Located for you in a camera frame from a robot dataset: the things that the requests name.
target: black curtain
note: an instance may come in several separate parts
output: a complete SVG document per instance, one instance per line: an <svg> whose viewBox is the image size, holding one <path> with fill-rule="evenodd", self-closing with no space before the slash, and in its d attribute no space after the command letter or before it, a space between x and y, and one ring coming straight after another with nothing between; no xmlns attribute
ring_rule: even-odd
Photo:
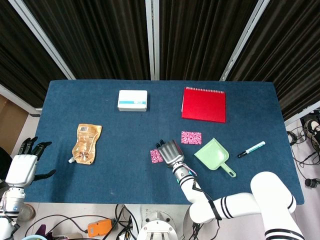
<svg viewBox="0 0 320 240"><path fill-rule="evenodd" d="M285 120L320 101L320 1L271 0L227 80L273 82Z"/></svg>
<svg viewBox="0 0 320 240"><path fill-rule="evenodd" d="M77 79L150 79L145 0L24 2Z"/></svg>
<svg viewBox="0 0 320 240"><path fill-rule="evenodd" d="M42 107L50 80L66 78L11 4L0 1L0 84Z"/></svg>
<svg viewBox="0 0 320 240"><path fill-rule="evenodd" d="M219 80L257 0L161 0L160 79Z"/></svg>

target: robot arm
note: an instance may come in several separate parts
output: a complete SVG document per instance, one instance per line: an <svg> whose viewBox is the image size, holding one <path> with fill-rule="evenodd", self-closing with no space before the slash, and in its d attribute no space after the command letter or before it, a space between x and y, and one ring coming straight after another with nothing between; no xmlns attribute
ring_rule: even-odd
<svg viewBox="0 0 320 240"><path fill-rule="evenodd" d="M252 193L238 193L213 201L196 181L197 174L184 163L184 155L174 140L157 148L176 177L184 195L192 203L189 213L193 222L208 223L214 219L231 219L261 214L265 238L304 240L290 213L296 209L296 200L282 181L271 172L261 172L251 180Z"/></svg>
<svg viewBox="0 0 320 240"><path fill-rule="evenodd" d="M9 190L3 194L0 202L0 240L13 239L14 232L19 228L16 220L26 197L24 188L33 181L49 178L56 172L52 170L47 174L35 175L42 153L51 144L50 141L41 142L32 150L37 139L26 139L10 165L5 179Z"/></svg>

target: table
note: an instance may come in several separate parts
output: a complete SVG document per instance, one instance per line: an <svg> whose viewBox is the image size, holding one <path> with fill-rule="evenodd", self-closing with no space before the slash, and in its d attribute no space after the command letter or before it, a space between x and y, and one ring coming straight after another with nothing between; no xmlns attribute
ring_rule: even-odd
<svg viewBox="0 0 320 240"><path fill-rule="evenodd" d="M181 118L184 87L226 92L226 123ZM147 90L147 112L119 112L119 90ZM92 165L68 163L80 123L102 125ZM181 144L181 131L201 132L202 145ZM160 139L175 139L185 163L213 199L251 192L252 177L262 171L277 174L304 203L291 149L270 82L57 80L50 83L36 136L52 141L38 162L37 174L56 169L48 179L26 189L26 201L53 203L188 204L172 170L151 163L150 150ZM229 152L235 172L205 167L193 154L212 138ZM260 149L237 154L265 141Z"/></svg>

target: pen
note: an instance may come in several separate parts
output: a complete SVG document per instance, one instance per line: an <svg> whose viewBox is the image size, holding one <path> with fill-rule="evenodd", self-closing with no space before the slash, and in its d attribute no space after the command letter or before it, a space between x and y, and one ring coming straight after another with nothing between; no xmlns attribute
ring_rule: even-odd
<svg viewBox="0 0 320 240"><path fill-rule="evenodd" d="M240 153L240 154L238 155L238 158L242 158L243 156L245 156L245 155L253 152L254 150L262 147L262 146L265 145L265 144L266 144L265 141L259 142L258 144L254 145L254 146L250 147L249 149L245 150L244 152Z"/></svg>

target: white box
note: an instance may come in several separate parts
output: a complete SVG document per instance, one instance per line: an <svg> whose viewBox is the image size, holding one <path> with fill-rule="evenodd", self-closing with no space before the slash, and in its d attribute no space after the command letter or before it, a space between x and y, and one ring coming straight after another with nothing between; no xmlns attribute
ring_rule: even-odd
<svg viewBox="0 0 320 240"><path fill-rule="evenodd" d="M120 90L118 110L121 112L147 111L148 92L146 90Z"/></svg>

